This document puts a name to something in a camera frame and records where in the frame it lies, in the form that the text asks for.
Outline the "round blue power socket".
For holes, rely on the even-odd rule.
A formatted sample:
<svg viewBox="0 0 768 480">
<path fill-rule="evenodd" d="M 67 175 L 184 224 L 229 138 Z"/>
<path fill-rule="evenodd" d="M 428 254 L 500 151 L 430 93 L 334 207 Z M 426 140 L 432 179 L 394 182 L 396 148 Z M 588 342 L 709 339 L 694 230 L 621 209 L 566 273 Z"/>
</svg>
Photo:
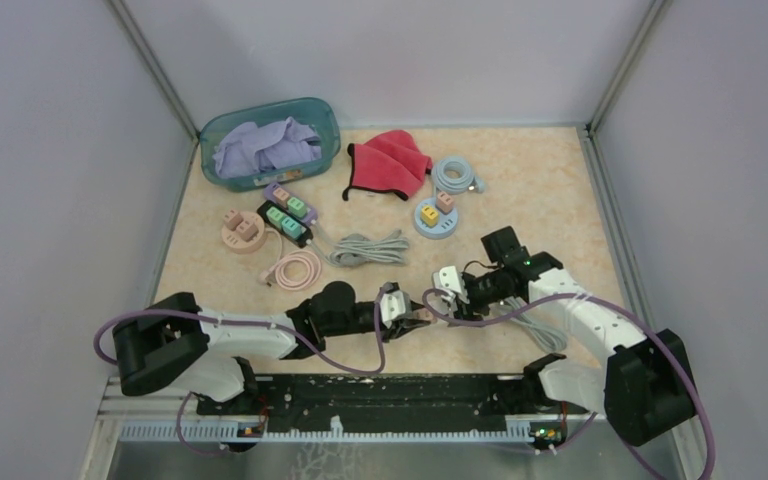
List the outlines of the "round blue power socket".
<svg viewBox="0 0 768 480">
<path fill-rule="evenodd" d="M 459 211 L 452 207 L 444 213 L 434 198 L 422 200 L 413 213 L 413 227 L 423 237 L 442 240 L 452 236 L 459 224 Z"/>
</svg>

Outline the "yellow USB charger plug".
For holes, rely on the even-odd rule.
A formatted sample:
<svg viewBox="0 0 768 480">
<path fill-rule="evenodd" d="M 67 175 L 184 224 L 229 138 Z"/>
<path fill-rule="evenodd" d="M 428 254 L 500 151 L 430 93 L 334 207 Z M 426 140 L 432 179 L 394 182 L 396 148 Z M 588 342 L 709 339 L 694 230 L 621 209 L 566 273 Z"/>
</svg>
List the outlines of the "yellow USB charger plug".
<svg viewBox="0 0 768 480">
<path fill-rule="evenodd" d="M 439 212 L 430 204 L 420 209 L 420 220 L 427 228 L 434 228 L 439 222 Z"/>
</svg>

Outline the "pink USB charger plug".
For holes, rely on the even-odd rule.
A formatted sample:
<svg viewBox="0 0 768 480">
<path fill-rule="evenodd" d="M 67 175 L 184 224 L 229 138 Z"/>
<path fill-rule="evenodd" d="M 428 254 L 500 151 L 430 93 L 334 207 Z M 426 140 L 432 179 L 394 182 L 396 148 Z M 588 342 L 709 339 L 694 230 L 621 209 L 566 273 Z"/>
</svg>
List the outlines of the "pink USB charger plug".
<svg viewBox="0 0 768 480">
<path fill-rule="evenodd" d="M 439 191 L 435 197 L 435 208 L 443 215 L 454 210 L 454 198 L 445 191 Z"/>
</svg>

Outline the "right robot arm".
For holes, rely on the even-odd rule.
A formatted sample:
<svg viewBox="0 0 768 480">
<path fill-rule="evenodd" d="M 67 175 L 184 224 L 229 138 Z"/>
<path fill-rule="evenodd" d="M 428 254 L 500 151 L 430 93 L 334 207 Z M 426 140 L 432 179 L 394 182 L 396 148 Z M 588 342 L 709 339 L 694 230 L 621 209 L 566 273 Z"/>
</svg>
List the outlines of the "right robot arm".
<svg viewBox="0 0 768 480">
<path fill-rule="evenodd" d="M 625 313 L 598 301 L 552 255 L 524 248 L 491 257 L 474 276 L 454 266 L 432 276 L 458 320 L 478 322 L 491 305 L 516 299 L 543 311 L 596 360 L 582 365 L 550 353 L 524 369 L 523 398 L 536 412 L 567 402 L 606 416 L 620 438 L 641 446 L 691 419 L 692 373 L 682 340 L 665 329 L 651 340 Z M 677 368 L 687 371 L 679 374 Z"/>
</svg>

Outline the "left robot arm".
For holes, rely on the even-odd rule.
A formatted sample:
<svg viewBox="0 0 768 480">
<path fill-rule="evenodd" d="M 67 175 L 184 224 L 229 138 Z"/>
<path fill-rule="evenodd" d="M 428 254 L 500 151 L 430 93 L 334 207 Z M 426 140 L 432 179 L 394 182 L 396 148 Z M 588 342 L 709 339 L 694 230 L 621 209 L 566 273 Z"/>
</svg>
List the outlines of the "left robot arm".
<svg viewBox="0 0 768 480">
<path fill-rule="evenodd" d="M 245 414 L 260 399 L 252 357 L 322 356 L 328 338 L 366 333 L 383 345 L 433 321 L 433 315 L 395 283 L 386 284 L 379 298 L 359 301 L 351 285 L 334 281 L 276 315 L 201 308 L 192 293 L 179 292 L 125 314 L 109 327 L 123 395 L 175 388 Z"/>
</svg>

